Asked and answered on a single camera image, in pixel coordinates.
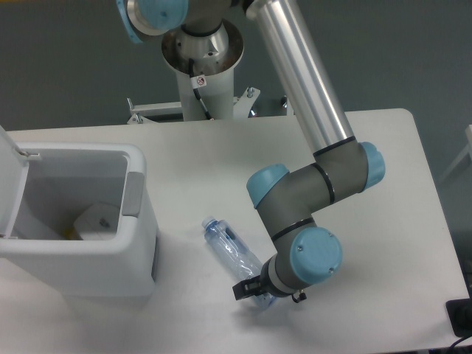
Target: white trash bin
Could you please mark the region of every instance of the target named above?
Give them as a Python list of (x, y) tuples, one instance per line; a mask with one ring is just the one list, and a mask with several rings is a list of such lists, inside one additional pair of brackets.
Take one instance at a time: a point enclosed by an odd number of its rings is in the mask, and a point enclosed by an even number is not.
[[(159, 229), (145, 179), (133, 145), (16, 144), (0, 127), (0, 257), (66, 295), (150, 294)], [(119, 213), (116, 234), (68, 239), (95, 204)]]

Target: gray wall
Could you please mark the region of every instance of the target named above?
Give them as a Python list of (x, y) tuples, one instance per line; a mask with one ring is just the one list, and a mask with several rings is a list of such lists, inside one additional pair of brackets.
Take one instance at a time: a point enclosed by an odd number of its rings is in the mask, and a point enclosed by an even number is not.
[[(438, 177), (472, 124), (472, 2), (299, 3), (345, 110), (410, 110)], [(255, 25), (241, 11), (228, 18), (246, 41), (235, 92), (252, 85), (281, 97)], [(178, 100), (159, 40), (133, 45), (113, 0), (0, 4), (0, 23), (0, 124), (7, 130), (124, 124), (126, 97)], [(472, 168), (438, 192), (459, 255), (472, 258)]]

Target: object inside bin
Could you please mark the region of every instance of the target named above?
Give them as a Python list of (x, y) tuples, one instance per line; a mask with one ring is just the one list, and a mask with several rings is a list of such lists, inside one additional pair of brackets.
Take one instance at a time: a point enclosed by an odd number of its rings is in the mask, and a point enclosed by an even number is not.
[(64, 237), (68, 240), (111, 240), (117, 234), (118, 220), (118, 207), (96, 203), (77, 218), (74, 227), (66, 232)]

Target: clear plastic bottle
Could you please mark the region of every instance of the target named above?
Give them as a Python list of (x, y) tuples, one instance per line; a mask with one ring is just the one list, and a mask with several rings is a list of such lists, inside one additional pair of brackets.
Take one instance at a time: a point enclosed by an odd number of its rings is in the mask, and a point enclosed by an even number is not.
[[(205, 240), (237, 281), (250, 279), (260, 274), (262, 263), (249, 251), (248, 246), (225, 220), (217, 221), (213, 217), (208, 217), (201, 225), (206, 231)], [(252, 298), (262, 309), (268, 308), (276, 300), (276, 297), (270, 294)]]

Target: white table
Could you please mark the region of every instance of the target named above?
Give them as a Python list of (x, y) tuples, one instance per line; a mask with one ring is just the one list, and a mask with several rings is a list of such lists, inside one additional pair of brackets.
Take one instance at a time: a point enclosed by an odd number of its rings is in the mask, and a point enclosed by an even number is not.
[(359, 141), (382, 151), (381, 184), (317, 212), (344, 263), (296, 305), (259, 313), (205, 245), (201, 221), (224, 218), (265, 262), (274, 254), (246, 181), (269, 164), (313, 157), (293, 117), (11, 133), (17, 141), (128, 142), (148, 162), (162, 231), (148, 299), (62, 297), (0, 260), (2, 353), (380, 353), (456, 340), (445, 302), (468, 296), (411, 114), (349, 113)]

